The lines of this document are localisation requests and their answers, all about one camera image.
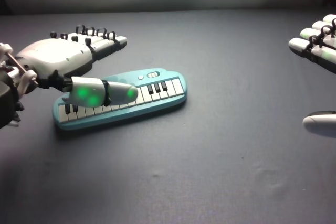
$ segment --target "teal toy keyboard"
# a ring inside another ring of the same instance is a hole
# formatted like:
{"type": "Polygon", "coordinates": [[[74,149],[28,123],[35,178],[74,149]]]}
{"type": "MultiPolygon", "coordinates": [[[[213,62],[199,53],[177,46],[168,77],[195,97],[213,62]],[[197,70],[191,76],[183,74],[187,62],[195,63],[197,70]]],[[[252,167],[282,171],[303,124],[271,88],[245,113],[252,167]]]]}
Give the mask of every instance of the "teal toy keyboard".
{"type": "Polygon", "coordinates": [[[77,130],[129,119],[178,105],[187,97],[187,83],[184,77],[178,72],[162,68],[121,73],[102,80],[136,86],[139,91],[136,101],[96,108],[78,107],[74,110],[72,104],[67,105],[62,100],[68,96],[66,93],[58,98],[53,106],[54,120],[59,128],[77,130]]]}

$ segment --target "glowing green spot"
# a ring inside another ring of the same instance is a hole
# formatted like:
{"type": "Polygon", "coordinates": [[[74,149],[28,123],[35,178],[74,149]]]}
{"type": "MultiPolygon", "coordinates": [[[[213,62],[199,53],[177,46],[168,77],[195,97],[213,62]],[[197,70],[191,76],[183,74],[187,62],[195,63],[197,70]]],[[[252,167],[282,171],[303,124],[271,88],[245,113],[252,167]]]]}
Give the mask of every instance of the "glowing green spot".
{"type": "Polygon", "coordinates": [[[133,98],[133,97],[135,96],[135,91],[134,91],[133,89],[129,89],[129,90],[127,91],[127,96],[128,96],[129,98],[133,98]]]}
{"type": "Polygon", "coordinates": [[[95,95],[91,96],[89,98],[88,103],[89,103],[89,106],[98,106],[99,105],[99,98],[95,95]]]}
{"type": "Polygon", "coordinates": [[[86,98],[88,96],[89,89],[87,89],[87,88],[80,88],[77,91],[77,94],[78,94],[79,98],[84,99],[84,98],[86,98]]]}

